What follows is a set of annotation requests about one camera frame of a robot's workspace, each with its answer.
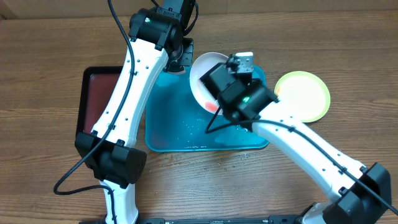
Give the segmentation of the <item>pink white plate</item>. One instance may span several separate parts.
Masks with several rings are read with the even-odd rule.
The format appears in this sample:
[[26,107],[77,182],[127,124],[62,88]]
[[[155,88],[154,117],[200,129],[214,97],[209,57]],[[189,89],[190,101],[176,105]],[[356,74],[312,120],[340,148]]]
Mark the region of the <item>pink white plate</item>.
[[208,52],[199,56],[190,70],[190,89],[197,103],[207,112],[215,114],[219,108],[217,100],[206,89],[200,78],[217,63],[224,63],[228,57],[218,52]]

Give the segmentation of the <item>yellow plate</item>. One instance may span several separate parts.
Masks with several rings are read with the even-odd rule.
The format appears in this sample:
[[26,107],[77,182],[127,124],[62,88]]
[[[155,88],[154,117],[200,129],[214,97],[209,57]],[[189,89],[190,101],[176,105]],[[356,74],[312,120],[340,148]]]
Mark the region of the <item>yellow plate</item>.
[[274,93],[286,102],[303,123],[316,122],[328,112],[331,95],[326,84],[310,72],[286,73],[276,83]]

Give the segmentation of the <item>green red sponge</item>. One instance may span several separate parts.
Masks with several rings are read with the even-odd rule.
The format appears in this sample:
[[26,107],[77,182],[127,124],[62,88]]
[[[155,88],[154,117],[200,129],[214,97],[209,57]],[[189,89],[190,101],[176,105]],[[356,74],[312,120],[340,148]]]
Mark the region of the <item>green red sponge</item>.
[[182,65],[172,65],[170,64],[168,69],[165,71],[166,73],[172,74],[172,75],[182,75],[185,73],[185,67]]

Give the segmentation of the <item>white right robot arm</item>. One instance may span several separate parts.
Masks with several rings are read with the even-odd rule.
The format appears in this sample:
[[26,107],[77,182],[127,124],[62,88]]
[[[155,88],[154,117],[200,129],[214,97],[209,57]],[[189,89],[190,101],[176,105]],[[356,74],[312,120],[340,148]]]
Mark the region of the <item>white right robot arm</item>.
[[392,206],[391,176],[378,163],[367,168],[344,155],[303,124],[262,81],[253,78],[253,54],[232,54],[201,81],[218,101],[230,125],[268,140],[322,189],[327,203],[315,203],[297,223],[376,223]]

